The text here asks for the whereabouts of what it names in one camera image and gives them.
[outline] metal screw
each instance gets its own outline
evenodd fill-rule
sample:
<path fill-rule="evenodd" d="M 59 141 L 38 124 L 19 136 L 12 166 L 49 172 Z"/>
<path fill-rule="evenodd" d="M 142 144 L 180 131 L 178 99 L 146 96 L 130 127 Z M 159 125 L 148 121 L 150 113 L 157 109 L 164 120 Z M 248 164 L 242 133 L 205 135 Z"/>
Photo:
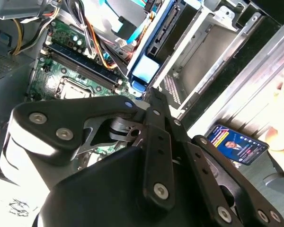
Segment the metal screw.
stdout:
<path fill-rule="evenodd" d="M 161 183 L 156 183 L 153 187 L 153 191 L 160 199 L 166 200 L 169 197 L 167 188 Z"/>
<path fill-rule="evenodd" d="M 177 119 L 174 120 L 174 123 L 177 125 L 177 126 L 181 126 L 181 122 Z"/>
<path fill-rule="evenodd" d="M 42 113 L 32 113 L 28 118 L 35 124 L 44 124 L 47 121 L 47 117 Z"/>
<path fill-rule="evenodd" d="M 158 110 L 153 110 L 153 112 L 154 112 L 156 115 L 160 116 L 160 112 L 159 112 Z"/>
<path fill-rule="evenodd" d="M 62 140 L 71 140 L 74 137 L 74 134 L 69 129 L 60 128 L 56 131 L 56 136 Z"/>
<path fill-rule="evenodd" d="M 265 215 L 263 211 L 258 210 L 257 213 L 259 214 L 259 216 L 262 218 L 263 221 L 265 221 L 266 223 L 269 222 L 268 217 Z"/>
<path fill-rule="evenodd" d="M 206 139 L 204 139 L 204 138 L 201 138 L 200 141 L 201 141 L 202 143 L 204 143 L 204 144 L 207 144 L 207 141 L 206 141 Z"/>
<path fill-rule="evenodd" d="M 270 214 L 271 214 L 271 216 L 273 217 L 274 220 L 281 223 L 281 219 L 279 218 L 279 216 L 274 211 L 271 210 Z"/>
<path fill-rule="evenodd" d="M 257 20 L 257 16 L 254 16 L 254 17 L 252 18 L 252 21 L 255 22 L 256 20 Z"/>
<path fill-rule="evenodd" d="M 231 214 L 224 207 L 218 207 L 220 217 L 227 223 L 231 223 Z"/>
<path fill-rule="evenodd" d="M 133 104 L 131 104 L 130 102 L 125 102 L 125 105 L 127 105 L 129 108 L 132 108 Z"/>

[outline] smartphone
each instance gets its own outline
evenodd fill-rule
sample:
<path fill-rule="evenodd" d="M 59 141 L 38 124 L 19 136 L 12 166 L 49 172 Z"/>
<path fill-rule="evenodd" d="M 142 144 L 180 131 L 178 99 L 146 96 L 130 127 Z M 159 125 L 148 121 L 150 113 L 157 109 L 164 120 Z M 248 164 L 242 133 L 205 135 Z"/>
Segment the smartphone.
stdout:
<path fill-rule="evenodd" d="M 224 156 L 247 166 L 269 148 L 268 144 L 221 124 L 213 126 L 206 137 Z"/>

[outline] black mechanical arm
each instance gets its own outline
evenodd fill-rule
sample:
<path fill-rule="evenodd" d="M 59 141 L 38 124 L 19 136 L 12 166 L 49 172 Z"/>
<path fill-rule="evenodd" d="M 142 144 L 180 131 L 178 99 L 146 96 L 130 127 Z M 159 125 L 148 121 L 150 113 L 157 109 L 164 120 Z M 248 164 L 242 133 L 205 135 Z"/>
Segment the black mechanical arm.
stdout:
<path fill-rule="evenodd" d="M 205 137 L 188 137 L 162 93 L 151 89 L 146 101 L 145 110 L 124 96 L 13 110 L 5 149 L 13 142 L 49 165 L 127 142 L 59 182 L 35 226 L 284 227 L 281 214 Z"/>

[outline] yellow wire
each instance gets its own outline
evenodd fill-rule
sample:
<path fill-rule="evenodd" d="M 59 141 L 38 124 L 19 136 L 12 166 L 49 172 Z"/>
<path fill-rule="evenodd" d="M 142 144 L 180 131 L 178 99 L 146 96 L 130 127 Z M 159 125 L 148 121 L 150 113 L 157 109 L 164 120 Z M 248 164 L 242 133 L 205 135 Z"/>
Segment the yellow wire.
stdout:
<path fill-rule="evenodd" d="M 18 42 L 15 51 L 13 52 L 13 55 L 16 55 L 19 52 L 22 44 L 22 29 L 20 23 L 17 20 L 13 19 L 13 21 L 15 22 L 18 30 Z"/>

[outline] wire bundle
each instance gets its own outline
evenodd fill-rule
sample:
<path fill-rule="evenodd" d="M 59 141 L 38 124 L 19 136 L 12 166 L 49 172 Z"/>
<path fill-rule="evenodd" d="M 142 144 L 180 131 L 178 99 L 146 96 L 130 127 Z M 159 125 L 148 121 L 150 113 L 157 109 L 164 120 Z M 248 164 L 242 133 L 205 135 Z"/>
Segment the wire bundle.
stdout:
<path fill-rule="evenodd" d="M 22 29 L 18 20 L 13 19 L 13 21 L 15 22 L 15 24 L 17 26 L 17 30 L 18 30 L 18 42 L 17 42 L 15 49 L 11 51 L 11 54 L 16 55 L 16 54 L 19 53 L 20 48 L 21 48 L 23 29 Z"/>
<path fill-rule="evenodd" d="M 151 12 L 151 14 L 150 14 L 150 21 L 152 22 L 154 18 L 155 18 L 155 13 L 154 13 L 154 12 Z M 143 30 L 142 30 L 140 36 L 139 36 L 139 37 L 137 38 L 137 40 L 136 40 L 136 41 L 137 41 L 137 45 L 134 47 L 134 49 L 133 49 L 131 52 L 129 52 L 128 56 L 125 58 L 126 61 L 130 61 L 130 60 L 132 59 L 133 54 L 134 54 L 134 53 L 136 52 L 136 50 L 138 49 L 138 46 L 140 45 L 141 40 L 142 40 L 143 36 L 145 35 L 145 33 L 146 33 L 146 31 L 147 31 L 147 29 L 148 29 L 148 27 L 149 27 L 150 24 L 151 24 L 151 23 L 148 23 L 148 24 L 146 24 L 146 25 L 144 26 L 144 28 L 143 28 Z"/>
<path fill-rule="evenodd" d="M 77 25 L 83 30 L 85 35 L 85 42 L 90 53 L 93 52 L 92 42 L 95 46 L 96 52 L 103 62 L 103 65 L 108 69 L 114 69 L 117 64 L 109 64 L 103 57 L 102 46 L 103 40 L 95 33 L 93 26 L 89 23 L 84 13 L 84 5 L 81 0 L 66 0 L 67 8 L 76 21 Z"/>
<path fill-rule="evenodd" d="M 31 48 L 34 45 L 36 45 L 36 43 L 38 42 L 38 40 L 42 36 L 44 30 L 46 29 L 46 27 L 57 17 L 57 15 L 59 13 L 59 10 L 60 10 L 60 8 L 55 8 L 53 13 L 51 13 L 51 16 L 49 16 L 48 19 L 46 19 L 46 20 L 44 20 L 44 21 L 42 21 L 40 23 L 40 26 L 39 26 L 35 36 L 29 42 L 27 42 L 23 46 L 21 46 L 21 44 L 22 44 L 22 36 L 23 36 L 23 29 L 21 28 L 20 23 L 17 20 L 13 19 L 13 21 L 16 23 L 17 29 L 18 29 L 18 43 L 17 43 L 17 46 L 15 47 L 15 49 L 10 51 L 10 54 L 18 55 L 21 52 L 23 52 L 25 50 L 28 50 L 29 48 Z"/>

